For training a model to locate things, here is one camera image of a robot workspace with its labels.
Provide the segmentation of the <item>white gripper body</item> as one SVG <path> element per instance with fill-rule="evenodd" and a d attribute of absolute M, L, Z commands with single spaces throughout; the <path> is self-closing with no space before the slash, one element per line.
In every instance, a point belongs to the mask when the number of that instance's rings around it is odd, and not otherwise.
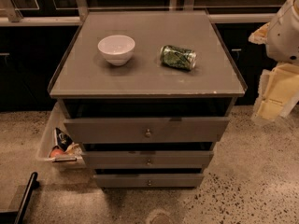
<path fill-rule="evenodd" d="M 286 118 L 299 102 L 299 66 L 278 63 L 271 71 L 263 70 L 258 98 L 253 107 L 254 122 L 271 122 Z"/>

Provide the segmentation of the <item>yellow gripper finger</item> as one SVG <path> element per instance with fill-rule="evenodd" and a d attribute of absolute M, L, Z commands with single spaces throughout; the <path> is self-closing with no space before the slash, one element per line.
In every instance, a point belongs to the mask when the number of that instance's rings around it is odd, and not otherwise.
<path fill-rule="evenodd" d="M 266 44 L 267 43 L 267 33 L 270 23 L 266 23 L 258 28 L 255 32 L 251 33 L 249 36 L 249 42 L 253 44 Z"/>

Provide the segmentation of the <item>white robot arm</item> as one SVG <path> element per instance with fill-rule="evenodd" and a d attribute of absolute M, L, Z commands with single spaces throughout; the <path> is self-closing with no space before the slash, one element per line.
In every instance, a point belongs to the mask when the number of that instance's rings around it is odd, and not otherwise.
<path fill-rule="evenodd" d="M 266 54 L 277 65 L 264 69 L 252 119 L 261 125 L 287 117 L 298 103 L 299 0 L 287 0 L 273 19 L 249 36 L 249 42 L 265 44 Z"/>

